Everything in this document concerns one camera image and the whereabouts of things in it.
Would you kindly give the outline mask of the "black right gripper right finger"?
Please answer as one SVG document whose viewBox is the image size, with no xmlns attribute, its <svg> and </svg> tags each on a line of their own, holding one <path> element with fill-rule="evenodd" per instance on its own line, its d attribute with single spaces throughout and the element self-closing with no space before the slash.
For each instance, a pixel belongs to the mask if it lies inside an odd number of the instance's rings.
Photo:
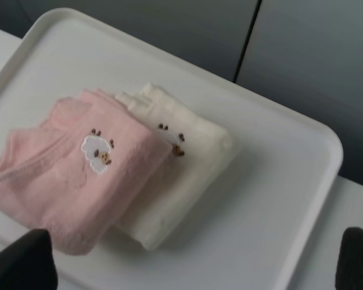
<svg viewBox="0 0 363 290">
<path fill-rule="evenodd" d="M 347 228 L 341 240 L 335 288 L 363 289 L 363 229 Z"/>
</svg>

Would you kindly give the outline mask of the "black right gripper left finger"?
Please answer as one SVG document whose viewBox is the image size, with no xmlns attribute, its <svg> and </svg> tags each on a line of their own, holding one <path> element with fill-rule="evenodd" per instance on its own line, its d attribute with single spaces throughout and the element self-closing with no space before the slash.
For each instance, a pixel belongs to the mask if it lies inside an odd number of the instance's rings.
<svg viewBox="0 0 363 290">
<path fill-rule="evenodd" d="M 58 274 L 47 230 L 31 230 L 0 251 L 0 289 L 57 288 Z"/>
</svg>

